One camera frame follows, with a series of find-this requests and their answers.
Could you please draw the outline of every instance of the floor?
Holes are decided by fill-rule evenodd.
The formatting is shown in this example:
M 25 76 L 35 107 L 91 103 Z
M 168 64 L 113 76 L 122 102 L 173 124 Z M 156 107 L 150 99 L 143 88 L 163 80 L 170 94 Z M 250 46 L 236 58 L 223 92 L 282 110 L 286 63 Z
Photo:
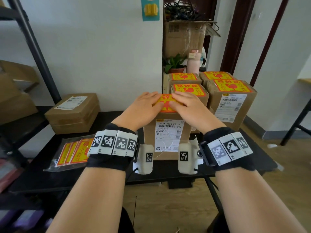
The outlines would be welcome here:
M 311 232 L 311 139 L 292 139 L 268 149 L 267 144 L 278 145 L 280 140 L 261 140 L 246 126 L 242 129 L 284 168 L 263 177 Z M 204 179 L 188 189 L 170 190 L 167 183 L 126 186 L 123 206 L 136 233 L 206 232 L 218 212 Z

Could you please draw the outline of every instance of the potted plant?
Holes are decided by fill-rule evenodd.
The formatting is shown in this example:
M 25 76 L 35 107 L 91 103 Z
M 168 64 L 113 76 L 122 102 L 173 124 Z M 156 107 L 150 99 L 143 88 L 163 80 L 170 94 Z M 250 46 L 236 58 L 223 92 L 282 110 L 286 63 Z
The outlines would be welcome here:
M 182 57 L 179 53 L 175 57 L 170 57 L 169 59 L 164 59 L 165 61 L 165 73 L 172 74 L 172 73 L 182 73 L 186 66 L 181 65 L 187 56 Z

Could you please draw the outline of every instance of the person's right hand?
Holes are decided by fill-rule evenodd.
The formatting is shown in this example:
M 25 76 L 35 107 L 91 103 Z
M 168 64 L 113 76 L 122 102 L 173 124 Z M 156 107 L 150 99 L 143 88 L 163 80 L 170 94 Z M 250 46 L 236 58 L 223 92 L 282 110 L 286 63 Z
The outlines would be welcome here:
M 172 93 L 172 97 L 181 102 L 181 105 L 175 101 L 170 101 L 169 106 L 191 126 L 205 134 L 216 128 L 225 127 L 209 110 L 204 106 L 200 99 L 190 92 Z

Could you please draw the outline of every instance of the clear plastic bag of stickers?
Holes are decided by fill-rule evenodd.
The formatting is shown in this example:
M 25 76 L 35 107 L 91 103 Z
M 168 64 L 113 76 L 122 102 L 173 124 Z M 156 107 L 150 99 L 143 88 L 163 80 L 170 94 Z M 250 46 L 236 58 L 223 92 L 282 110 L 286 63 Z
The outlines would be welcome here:
M 62 142 L 51 160 L 50 166 L 44 171 L 61 172 L 74 168 L 85 167 L 87 153 L 95 134 L 81 137 L 62 139 Z

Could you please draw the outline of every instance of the baseboard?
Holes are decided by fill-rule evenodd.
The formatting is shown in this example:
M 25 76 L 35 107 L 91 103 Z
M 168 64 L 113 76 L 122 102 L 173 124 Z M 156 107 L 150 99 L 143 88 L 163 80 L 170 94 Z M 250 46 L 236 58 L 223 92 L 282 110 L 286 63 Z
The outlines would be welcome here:
M 246 116 L 243 123 L 263 140 L 283 139 L 288 131 L 266 131 L 254 120 Z M 310 135 L 301 130 L 296 130 L 291 139 L 311 138 Z

